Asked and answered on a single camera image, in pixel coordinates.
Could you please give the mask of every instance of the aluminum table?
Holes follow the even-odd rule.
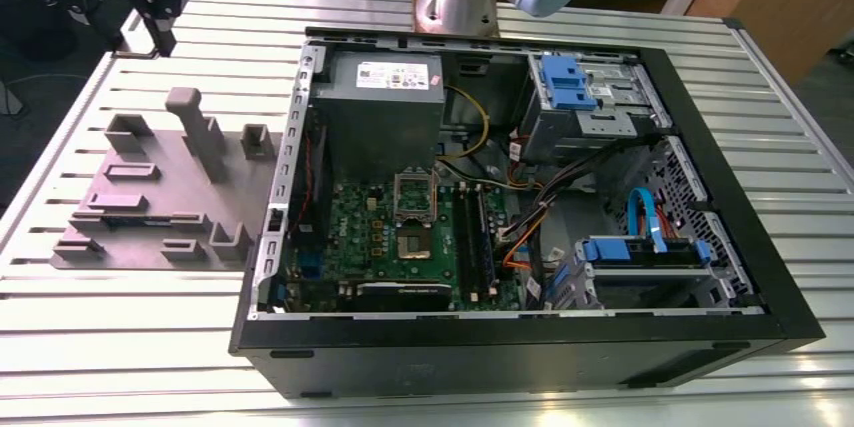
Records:
[[[499,12],[505,37],[669,51],[828,333],[789,355],[675,389],[286,401],[227,353],[242,274],[50,265],[116,113],[178,129],[166,93],[198,87],[223,130],[282,131],[306,26],[406,31],[410,9],[409,0],[192,0],[172,58],[104,56],[0,222],[0,423],[852,425],[854,176],[750,37],[715,19]],[[132,43],[147,36],[138,23]]]

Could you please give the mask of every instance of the ram slot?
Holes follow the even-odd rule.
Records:
[[[483,192],[477,192],[477,203],[481,217],[479,234],[481,239],[481,271],[478,275],[478,287],[482,298],[490,295],[490,287],[495,284],[495,264],[493,261],[493,239],[490,236],[490,221],[486,211],[486,199]]]
[[[487,298],[495,280],[490,227],[479,191],[461,192],[454,198],[454,235],[461,296],[479,302]]]
[[[469,209],[467,193],[465,191],[454,194],[454,245],[457,247],[457,283],[459,285],[459,295],[463,302],[471,300],[473,276],[471,265],[474,261],[473,243],[469,237]]]

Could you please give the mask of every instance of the motherboard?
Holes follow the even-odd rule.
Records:
[[[335,185],[326,247],[284,258],[291,308],[519,309],[518,282],[497,278],[493,258],[505,193],[438,183],[405,172],[394,182]]]

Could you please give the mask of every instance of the white sticker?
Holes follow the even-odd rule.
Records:
[[[553,247],[551,252],[549,252],[549,257],[546,258],[549,259],[549,262],[557,262],[563,258],[565,255],[566,255],[566,252],[563,252],[563,250],[561,250],[557,247]]]
[[[527,284],[525,284],[525,287],[529,289],[529,292],[531,292],[531,295],[534,296],[534,298],[539,300],[539,293],[542,289],[539,287],[539,284],[534,280],[534,277],[529,277],[529,282]]]
[[[357,87],[365,89],[429,90],[427,64],[362,62]]]
[[[522,158],[522,144],[518,142],[510,143],[510,160],[519,162]]]
[[[614,94],[611,93],[611,89],[609,89],[607,87],[597,87],[595,85],[591,85],[590,93],[593,95],[601,95],[602,97],[614,97]]]

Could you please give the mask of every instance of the green circuit board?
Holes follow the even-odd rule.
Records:
[[[341,183],[335,186],[323,268],[317,283],[303,294],[313,299],[311,311],[333,311],[335,286],[347,281],[421,282],[453,287],[454,310],[518,310],[514,281],[495,284],[497,295],[473,301],[461,292],[454,231],[455,187],[437,188],[437,220],[430,225],[394,220],[394,184]],[[409,191],[407,208],[423,209],[430,197]],[[485,190],[485,206],[493,229],[507,221],[501,189]]]
[[[358,276],[377,280],[431,279],[447,283],[457,271],[454,212],[445,199],[449,194],[438,193],[438,218],[430,228],[417,223],[402,226],[402,229],[430,236],[430,258],[409,260],[398,258],[391,188],[391,184],[374,187],[341,184],[337,188],[323,276],[331,280]],[[369,197],[377,199],[374,210],[369,208]]]

